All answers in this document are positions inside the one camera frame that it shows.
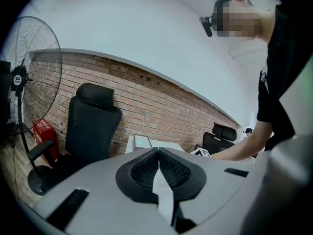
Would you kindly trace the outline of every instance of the black slot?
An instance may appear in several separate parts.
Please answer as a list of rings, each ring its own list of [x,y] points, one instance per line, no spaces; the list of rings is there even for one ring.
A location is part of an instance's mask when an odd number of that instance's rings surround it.
[[[230,173],[230,174],[233,174],[233,175],[237,175],[239,177],[247,177],[248,175],[248,171],[244,171],[244,170],[237,170],[237,169],[233,169],[233,168],[227,168],[225,169],[224,172],[227,172],[227,173]]]
[[[82,189],[74,190],[70,196],[64,200],[61,205],[47,218],[47,221],[64,231],[65,227],[74,217],[77,210],[80,208],[84,200],[87,198],[89,192]]]

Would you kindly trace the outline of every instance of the fan base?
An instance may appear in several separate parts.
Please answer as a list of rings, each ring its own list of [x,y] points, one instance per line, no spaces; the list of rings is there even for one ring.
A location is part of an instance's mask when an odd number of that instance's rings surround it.
[[[37,169],[39,170],[39,172],[44,175],[46,173],[48,173],[51,168],[49,168],[48,166],[45,166],[45,165],[40,165],[40,166],[37,166]],[[29,174],[28,174],[28,177],[27,177],[27,182],[28,182],[28,185],[30,187],[30,189],[37,195],[44,195],[44,192],[41,190],[41,184],[43,182],[43,179],[41,177],[38,177],[35,170],[32,169]]]

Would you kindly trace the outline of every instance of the floor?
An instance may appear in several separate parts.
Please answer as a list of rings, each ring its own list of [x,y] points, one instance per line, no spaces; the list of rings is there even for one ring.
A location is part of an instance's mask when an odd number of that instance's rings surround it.
[[[25,134],[26,141],[31,150],[35,146],[34,138],[29,134]],[[34,205],[42,198],[32,192],[27,183],[28,173],[31,171],[32,166],[29,162],[25,152],[22,139],[20,135],[15,136],[15,148],[12,148],[11,143],[6,141],[4,146],[0,147],[0,167],[1,171],[12,190],[13,194],[17,197],[17,189],[14,180],[14,163],[13,154],[15,153],[15,168],[16,168],[16,184],[18,188],[19,198],[29,207]],[[35,165],[47,165],[47,163],[39,157],[35,160]]]

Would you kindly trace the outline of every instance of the standing fan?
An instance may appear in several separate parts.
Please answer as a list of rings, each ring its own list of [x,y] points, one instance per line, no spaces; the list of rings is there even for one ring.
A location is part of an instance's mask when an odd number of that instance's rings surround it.
[[[45,22],[35,17],[21,17],[14,22],[0,59],[0,73],[11,76],[8,134],[20,134],[28,154],[25,132],[44,118],[60,86],[60,45]],[[41,178],[50,168],[30,162],[33,169],[28,175],[28,184],[33,192],[43,195]]]

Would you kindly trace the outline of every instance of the black office chair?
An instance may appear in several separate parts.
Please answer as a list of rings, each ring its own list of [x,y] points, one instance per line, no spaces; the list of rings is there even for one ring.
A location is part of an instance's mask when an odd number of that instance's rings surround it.
[[[203,135],[202,145],[197,144],[198,147],[206,149],[211,155],[232,147],[237,139],[237,132],[235,129],[214,123],[212,133],[205,132]]]
[[[109,157],[112,136],[122,119],[122,111],[113,106],[113,94],[114,90],[91,83],[77,89],[68,110],[65,149],[70,154],[59,155],[56,163],[50,163],[52,170],[43,175],[43,192],[84,166]],[[51,144],[52,141],[46,141],[40,144],[42,147],[34,147],[29,158],[49,156],[46,151]]]

